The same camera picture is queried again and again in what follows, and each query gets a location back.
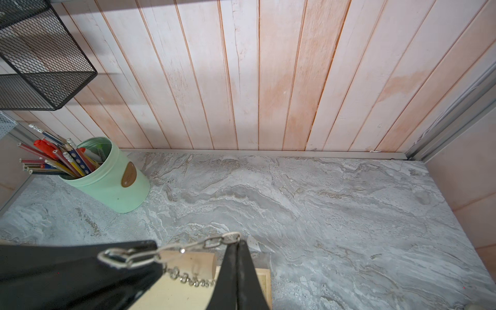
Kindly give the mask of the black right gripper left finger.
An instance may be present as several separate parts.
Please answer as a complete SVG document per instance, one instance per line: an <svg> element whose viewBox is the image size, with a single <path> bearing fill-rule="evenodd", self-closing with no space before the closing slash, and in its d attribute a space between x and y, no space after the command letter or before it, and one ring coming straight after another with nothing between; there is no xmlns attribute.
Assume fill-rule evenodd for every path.
<svg viewBox="0 0 496 310"><path fill-rule="evenodd" d="M238 243L227 246L213 295L207 310L235 310L237 307Z"/></svg>

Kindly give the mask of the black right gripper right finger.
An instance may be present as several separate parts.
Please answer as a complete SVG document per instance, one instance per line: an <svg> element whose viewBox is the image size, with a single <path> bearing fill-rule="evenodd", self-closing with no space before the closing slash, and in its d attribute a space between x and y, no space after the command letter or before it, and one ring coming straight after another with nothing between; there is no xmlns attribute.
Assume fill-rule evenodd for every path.
<svg viewBox="0 0 496 310"><path fill-rule="evenodd" d="M245 240L237 248L237 309L269 310Z"/></svg>

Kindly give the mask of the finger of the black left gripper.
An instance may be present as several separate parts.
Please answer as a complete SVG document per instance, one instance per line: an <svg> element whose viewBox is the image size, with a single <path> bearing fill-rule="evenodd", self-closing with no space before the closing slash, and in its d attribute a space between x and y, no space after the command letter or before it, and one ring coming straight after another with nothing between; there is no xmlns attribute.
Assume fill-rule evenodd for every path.
<svg viewBox="0 0 496 310"><path fill-rule="evenodd" d="M156 250L152 240L79 246L1 245L1 309L129 309L163 275L160 263L118 268L109 249Z"/></svg>

